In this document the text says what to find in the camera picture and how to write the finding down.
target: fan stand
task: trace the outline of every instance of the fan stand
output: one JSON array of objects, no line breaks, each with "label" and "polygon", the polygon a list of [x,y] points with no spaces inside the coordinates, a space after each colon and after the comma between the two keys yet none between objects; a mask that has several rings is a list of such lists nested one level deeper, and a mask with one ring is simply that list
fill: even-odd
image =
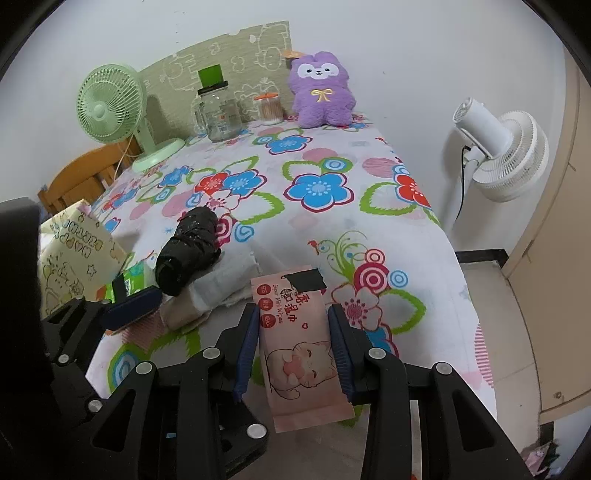
[{"label": "fan stand", "polygon": [[131,166],[132,170],[136,173],[146,171],[154,165],[163,162],[168,157],[171,157],[181,148],[184,147],[184,141],[180,138],[169,138],[163,142],[160,142],[155,146],[155,151],[152,153],[142,153],[137,157]]},{"label": "fan stand", "polygon": [[139,146],[144,150],[144,153],[137,157],[131,166],[132,170],[136,173],[148,170],[154,165],[163,162],[185,145],[185,142],[180,138],[169,138],[168,140],[156,144],[150,134],[145,117],[139,122],[134,135]]},{"label": "fan stand", "polygon": [[441,226],[443,231],[449,235],[453,229],[453,225],[456,223],[457,218],[455,212],[459,210],[460,204],[462,203],[462,196],[466,198],[468,188],[472,183],[474,172],[480,167],[482,162],[486,159],[485,153],[477,146],[472,145],[472,149],[464,153],[464,185],[462,193],[462,174],[457,179],[457,185],[453,189],[453,197],[451,198],[445,217],[441,220]]}]

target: black jar lid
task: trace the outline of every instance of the black jar lid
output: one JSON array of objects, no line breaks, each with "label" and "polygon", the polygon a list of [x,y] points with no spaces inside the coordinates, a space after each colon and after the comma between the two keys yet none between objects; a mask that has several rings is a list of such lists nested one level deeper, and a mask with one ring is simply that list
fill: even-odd
[{"label": "black jar lid", "polygon": [[228,86],[227,80],[224,80],[223,82],[217,82],[217,83],[214,83],[213,85],[210,85],[209,87],[200,88],[199,90],[197,90],[197,95],[203,95],[204,93],[209,93],[214,90],[218,90],[220,88],[224,88],[227,86]]}]

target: orange lid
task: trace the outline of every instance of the orange lid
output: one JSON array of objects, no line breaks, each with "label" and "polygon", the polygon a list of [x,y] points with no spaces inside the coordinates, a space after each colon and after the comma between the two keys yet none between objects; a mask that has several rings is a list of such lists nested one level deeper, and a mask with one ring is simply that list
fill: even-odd
[{"label": "orange lid", "polygon": [[254,97],[255,100],[263,100],[263,98],[275,98],[279,96],[279,93],[263,93],[263,95],[259,95]]}]

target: plush toy face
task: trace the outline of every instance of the plush toy face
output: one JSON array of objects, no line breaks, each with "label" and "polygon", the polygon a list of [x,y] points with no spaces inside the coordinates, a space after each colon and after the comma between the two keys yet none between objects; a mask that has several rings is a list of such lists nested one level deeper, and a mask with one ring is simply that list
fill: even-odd
[{"label": "plush toy face", "polygon": [[347,88],[349,74],[330,52],[305,55],[291,64],[289,85],[294,92],[307,88],[341,86]]}]

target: black tape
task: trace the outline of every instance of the black tape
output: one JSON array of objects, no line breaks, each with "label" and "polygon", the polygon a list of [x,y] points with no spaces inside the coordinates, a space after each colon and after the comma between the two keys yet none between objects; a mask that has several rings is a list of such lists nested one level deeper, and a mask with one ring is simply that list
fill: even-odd
[{"label": "black tape", "polygon": [[113,287],[113,295],[115,296],[114,303],[124,301],[127,298],[127,289],[125,288],[125,280],[122,273],[117,275],[111,282],[111,287]]},{"label": "black tape", "polygon": [[324,278],[322,278],[322,275],[317,268],[305,270],[303,272],[289,273],[283,276],[289,283],[291,283],[291,286],[300,293],[326,288]]}]

